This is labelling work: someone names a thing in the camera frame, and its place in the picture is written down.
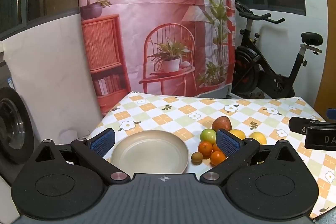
chair backrest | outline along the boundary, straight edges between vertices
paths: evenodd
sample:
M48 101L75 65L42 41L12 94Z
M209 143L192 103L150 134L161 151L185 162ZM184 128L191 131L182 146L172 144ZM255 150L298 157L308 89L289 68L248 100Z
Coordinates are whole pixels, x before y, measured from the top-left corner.
M155 63L153 57L149 57L159 52L158 44L167 44L167 40L180 42L191 51L182 57L183 61L188 61L194 66L195 40L192 33L183 25L177 23L166 23L152 30L145 40L143 56L143 78L147 76L147 66L152 66L154 71L161 68L161 62Z

checkered tablecloth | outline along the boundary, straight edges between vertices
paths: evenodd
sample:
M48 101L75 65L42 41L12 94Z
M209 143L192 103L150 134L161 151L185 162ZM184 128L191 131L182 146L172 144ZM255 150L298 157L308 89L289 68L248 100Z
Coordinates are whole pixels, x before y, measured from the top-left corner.
M267 144L287 139L308 166L319 185L319 198L311 217L336 206L336 152L305 149L305 136L291 132L291 117L303 117L322 121L302 98L272 100L204 99L181 96L151 95L131 92L104 117L90 137L106 128L115 131L116 143L143 130L164 130L181 138L190 154L197 151L200 133L211 128L214 119L230 118L232 128L249 136L258 131L267 137ZM113 148L105 155L109 160ZM200 165L189 162L187 173L199 176L211 168L210 160Z

white flower pot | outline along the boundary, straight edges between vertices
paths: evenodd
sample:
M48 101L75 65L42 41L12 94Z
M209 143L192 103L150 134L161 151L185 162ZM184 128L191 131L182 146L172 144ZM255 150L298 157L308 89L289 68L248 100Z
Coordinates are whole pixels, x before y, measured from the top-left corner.
M164 72L172 72L179 70L179 66L180 66L180 59L177 58L175 60L162 61L161 69Z

washing machine door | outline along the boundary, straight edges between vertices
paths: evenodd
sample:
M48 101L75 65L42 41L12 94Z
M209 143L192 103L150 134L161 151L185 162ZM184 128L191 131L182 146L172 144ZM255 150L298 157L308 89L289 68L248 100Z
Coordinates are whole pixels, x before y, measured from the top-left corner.
M33 150L34 134L23 101L14 89L0 88L0 153L22 164Z

metal bolt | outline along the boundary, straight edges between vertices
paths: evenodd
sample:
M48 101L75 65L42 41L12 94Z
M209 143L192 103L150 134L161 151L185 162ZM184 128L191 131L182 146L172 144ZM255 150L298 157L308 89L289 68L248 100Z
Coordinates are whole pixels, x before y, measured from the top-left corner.
M111 179L113 180L124 180L126 178L127 178L127 174L125 174L124 172L115 172L111 174Z
M203 175L203 178L205 178L206 180L217 180L219 179L219 174L215 172L208 172Z

